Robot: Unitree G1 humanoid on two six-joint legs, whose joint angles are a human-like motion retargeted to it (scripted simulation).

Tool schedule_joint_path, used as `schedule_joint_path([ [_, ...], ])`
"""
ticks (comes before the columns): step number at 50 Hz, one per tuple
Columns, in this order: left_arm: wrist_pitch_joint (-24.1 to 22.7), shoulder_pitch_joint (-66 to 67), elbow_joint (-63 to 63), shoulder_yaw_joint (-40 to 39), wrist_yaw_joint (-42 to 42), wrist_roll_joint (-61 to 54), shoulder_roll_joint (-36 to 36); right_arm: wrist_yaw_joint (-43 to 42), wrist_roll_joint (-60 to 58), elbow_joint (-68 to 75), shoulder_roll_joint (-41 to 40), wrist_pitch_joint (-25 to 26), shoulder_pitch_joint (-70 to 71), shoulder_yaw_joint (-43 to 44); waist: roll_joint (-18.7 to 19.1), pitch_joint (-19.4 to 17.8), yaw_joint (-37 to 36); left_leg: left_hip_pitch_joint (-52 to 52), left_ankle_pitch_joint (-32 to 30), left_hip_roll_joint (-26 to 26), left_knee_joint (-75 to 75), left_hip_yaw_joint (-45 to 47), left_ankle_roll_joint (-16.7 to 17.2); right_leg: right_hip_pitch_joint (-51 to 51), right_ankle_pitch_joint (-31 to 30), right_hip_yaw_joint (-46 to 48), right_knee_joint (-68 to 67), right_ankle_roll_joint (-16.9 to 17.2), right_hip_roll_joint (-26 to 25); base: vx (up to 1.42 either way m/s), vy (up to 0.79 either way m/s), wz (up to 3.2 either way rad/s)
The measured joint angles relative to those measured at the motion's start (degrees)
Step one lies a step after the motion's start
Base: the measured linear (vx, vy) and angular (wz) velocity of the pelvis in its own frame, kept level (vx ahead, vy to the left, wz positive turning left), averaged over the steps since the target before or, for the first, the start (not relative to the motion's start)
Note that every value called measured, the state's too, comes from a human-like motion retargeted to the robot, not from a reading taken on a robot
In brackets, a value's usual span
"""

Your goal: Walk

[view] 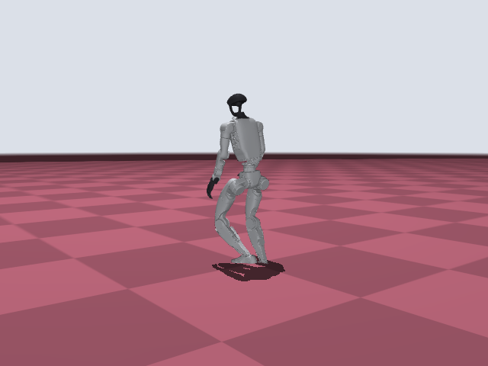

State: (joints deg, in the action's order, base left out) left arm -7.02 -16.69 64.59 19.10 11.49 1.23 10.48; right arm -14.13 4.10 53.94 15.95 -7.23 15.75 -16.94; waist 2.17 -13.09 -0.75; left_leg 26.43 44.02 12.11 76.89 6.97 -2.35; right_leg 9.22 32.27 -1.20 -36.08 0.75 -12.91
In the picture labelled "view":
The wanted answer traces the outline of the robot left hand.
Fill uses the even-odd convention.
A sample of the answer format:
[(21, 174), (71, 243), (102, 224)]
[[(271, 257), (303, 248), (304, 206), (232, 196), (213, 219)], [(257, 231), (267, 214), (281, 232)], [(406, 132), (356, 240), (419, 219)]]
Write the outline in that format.
[(212, 198), (211, 195), (210, 195), (211, 194), (211, 191), (213, 190), (214, 185), (217, 184), (218, 181), (219, 181), (219, 178), (215, 178), (214, 180), (212, 178), (210, 179), (210, 182), (209, 182), (209, 184), (207, 186), (207, 195), (208, 195), (209, 198)]

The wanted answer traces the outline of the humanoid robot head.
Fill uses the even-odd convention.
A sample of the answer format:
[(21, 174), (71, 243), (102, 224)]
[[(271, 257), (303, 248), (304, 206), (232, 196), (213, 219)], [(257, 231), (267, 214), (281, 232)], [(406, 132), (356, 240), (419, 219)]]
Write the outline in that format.
[[(231, 114), (234, 116), (234, 117), (237, 117), (238, 119), (242, 118), (242, 119), (246, 119), (246, 118), (249, 118), (247, 117), (244, 112), (241, 112), (241, 108), (242, 108), (242, 104), (245, 103), (247, 101), (246, 97), (242, 94), (234, 94), (232, 95), (228, 101), (227, 101), (227, 104), (229, 105), (230, 107), (230, 112)], [(232, 106), (237, 106), (239, 107), (239, 111), (234, 113), (233, 112), (233, 109), (232, 109)]]

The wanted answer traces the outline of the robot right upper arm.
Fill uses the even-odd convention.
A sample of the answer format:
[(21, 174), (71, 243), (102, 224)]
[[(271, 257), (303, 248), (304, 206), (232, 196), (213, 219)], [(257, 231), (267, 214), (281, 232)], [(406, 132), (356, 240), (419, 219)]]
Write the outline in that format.
[(265, 141), (264, 141), (264, 136), (263, 136), (263, 124), (262, 122), (256, 121), (258, 124), (258, 132), (259, 132), (259, 137), (260, 137), (260, 143), (261, 143), (261, 151), (260, 155), (265, 152)]

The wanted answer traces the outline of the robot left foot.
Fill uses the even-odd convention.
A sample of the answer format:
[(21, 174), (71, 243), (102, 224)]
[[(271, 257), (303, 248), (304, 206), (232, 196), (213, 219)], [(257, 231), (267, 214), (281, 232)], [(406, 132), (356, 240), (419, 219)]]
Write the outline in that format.
[[(247, 256), (247, 255), (246, 255)], [(232, 259), (232, 263), (248, 263), (248, 264), (255, 264), (257, 263), (256, 257), (254, 255), (250, 255), (248, 257), (240, 256), (238, 258)]]

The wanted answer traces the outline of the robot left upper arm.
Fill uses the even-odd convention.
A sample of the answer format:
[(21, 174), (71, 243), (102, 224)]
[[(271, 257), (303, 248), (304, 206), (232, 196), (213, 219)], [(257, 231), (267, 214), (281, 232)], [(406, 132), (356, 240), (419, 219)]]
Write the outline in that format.
[(223, 123), (220, 126), (220, 159), (228, 159), (230, 152), (228, 147), (230, 144), (230, 134), (234, 131), (235, 122)]

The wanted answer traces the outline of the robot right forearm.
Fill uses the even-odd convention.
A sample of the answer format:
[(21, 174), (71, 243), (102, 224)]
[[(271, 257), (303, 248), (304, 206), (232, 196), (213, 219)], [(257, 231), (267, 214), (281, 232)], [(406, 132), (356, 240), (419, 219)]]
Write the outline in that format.
[(264, 153), (261, 154), (259, 158), (252, 159), (252, 163), (255, 165), (256, 168), (258, 167), (259, 162), (262, 160), (263, 155), (264, 155)]

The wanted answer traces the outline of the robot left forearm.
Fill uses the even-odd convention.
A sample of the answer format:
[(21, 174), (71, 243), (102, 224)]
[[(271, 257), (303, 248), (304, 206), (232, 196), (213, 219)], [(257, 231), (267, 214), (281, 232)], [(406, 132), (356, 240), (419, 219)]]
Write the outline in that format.
[(222, 175), (223, 172), (223, 167), (225, 166), (225, 161), (220, 159), (220, 154), (221, 151), (219, 150), (217, 153), (217, 160), (216, 160), (216, 165), (212, 174), (212, 179), (214, 180), (215, 178), (219, 178), (220, 181), (220, 176)]

